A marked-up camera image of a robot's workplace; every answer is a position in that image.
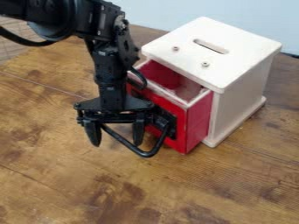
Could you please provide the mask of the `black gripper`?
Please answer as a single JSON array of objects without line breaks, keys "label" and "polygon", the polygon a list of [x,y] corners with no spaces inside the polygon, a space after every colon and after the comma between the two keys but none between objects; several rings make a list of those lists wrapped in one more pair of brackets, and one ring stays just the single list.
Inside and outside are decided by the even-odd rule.
[{"label": "black gripper", "polygon": [[102,143],[101,123],[133,123],[134,144],[139,146],[145,140],[146,119],[153,117],[155,105],[151,101],[126,97],[126,106],[119,110],[110,110],[101,104],[101,98],[94,98],[74,104],[78,110],[78,121],[85,123],[85,130],[93,145],[99,147]]}]

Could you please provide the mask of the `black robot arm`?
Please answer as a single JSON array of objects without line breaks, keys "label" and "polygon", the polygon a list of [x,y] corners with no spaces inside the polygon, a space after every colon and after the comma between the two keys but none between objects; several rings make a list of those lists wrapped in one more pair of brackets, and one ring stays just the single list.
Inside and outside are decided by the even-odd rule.
[{"label": "black robot arm", "polygon": [[0,0],[0,16],[23,20],[42,42],[23,38],[0,26],[0,36],[25,46],[43,47],[77,36],[85,40],[95,63],[99,98],[78,103],[78,121],[94,145],[102,133],[130,149],[143,142],[149,101],[127,93],[127,77],[139,61],[139,48],[130,34],[122,8],[106,0]]}]

